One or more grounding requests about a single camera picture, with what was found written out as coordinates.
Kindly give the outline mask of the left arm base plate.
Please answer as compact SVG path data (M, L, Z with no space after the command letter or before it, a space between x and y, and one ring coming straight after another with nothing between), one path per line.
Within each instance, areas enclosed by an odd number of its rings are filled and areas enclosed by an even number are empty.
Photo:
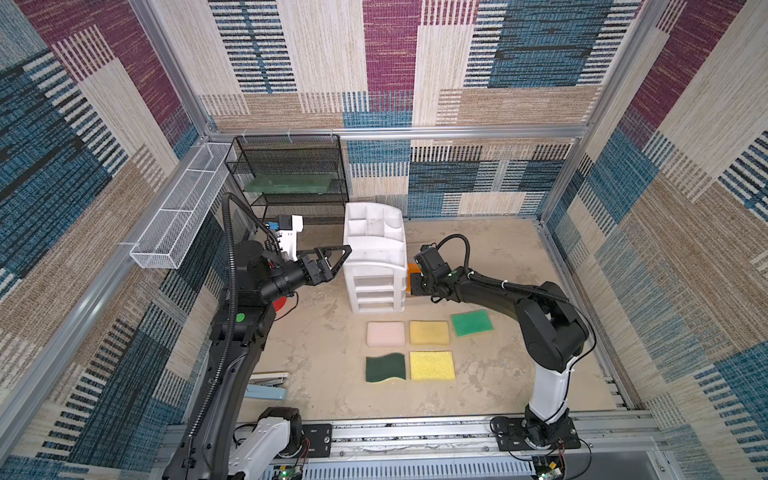
M302 426L300 459L329 458L333 440L330 423L309 423Z

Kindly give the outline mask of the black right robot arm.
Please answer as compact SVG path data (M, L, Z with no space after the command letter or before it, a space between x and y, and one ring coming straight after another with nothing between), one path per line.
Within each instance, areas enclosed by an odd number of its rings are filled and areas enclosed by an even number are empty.
M431 245L422 247L415 262L419 272L411 275L413 294L478 305L518 322L535 364L534 387L523 417L490 420L498 448L509 453L579 448L567 397L573 367L587 354L593 330L560 287L553 282L521 285L465 266L452 268Z

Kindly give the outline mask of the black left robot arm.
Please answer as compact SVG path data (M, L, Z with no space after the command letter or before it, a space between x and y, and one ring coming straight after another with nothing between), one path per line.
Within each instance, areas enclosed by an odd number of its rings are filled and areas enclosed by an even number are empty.
M274 302L303 286L332 281L352 253L349 245L306 250L281 260L254 240L229 252L229 286L212 319L203 386L185 434L162 477L226 479L233 433L251 374L276 319Z

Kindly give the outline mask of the pale yellow cellulose sponge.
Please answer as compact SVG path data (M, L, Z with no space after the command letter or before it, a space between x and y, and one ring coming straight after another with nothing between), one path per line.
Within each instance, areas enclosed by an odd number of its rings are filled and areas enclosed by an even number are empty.
M455 379L453 355L450 351L412 351L409 360L412 380Z

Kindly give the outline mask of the orange sponge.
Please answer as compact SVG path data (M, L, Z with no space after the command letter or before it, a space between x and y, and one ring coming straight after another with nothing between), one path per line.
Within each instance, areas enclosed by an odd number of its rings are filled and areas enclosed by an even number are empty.
M409 263L406 278L406 291L409 295L412 294L412 287L414 284L413 278L418 278L420 275L421 272L419 266L416 263Z

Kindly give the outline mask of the pink sponge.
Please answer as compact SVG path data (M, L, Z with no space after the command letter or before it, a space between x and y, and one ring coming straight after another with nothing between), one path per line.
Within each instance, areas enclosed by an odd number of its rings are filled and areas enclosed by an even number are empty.
M366 345L371 348L402 347L406 343L403 322L369 322L366 328Z

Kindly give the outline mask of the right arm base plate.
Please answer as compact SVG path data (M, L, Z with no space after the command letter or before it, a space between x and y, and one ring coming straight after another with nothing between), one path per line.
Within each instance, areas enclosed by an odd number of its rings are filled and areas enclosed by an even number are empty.
M582 446L572 419L562 416L554 423L540 422L537 417L496 416L490 429L502 452L557 450L560 447L579 449Z

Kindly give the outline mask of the dark green scouring sponge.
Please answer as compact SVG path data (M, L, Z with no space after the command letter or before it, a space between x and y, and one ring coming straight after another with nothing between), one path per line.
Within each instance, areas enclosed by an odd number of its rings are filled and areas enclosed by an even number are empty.
M405 356L402 353L366 358L365 381L367 383L380 383L390 379L405 380L406 378Z

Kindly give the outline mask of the white plastic drawer organizer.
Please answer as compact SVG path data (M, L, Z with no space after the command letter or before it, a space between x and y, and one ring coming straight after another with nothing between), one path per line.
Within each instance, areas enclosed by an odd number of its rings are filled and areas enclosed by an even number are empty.
M401 210L372 202L348 203L343 240L352 248L343 265L352 311L402 312L408 261Z

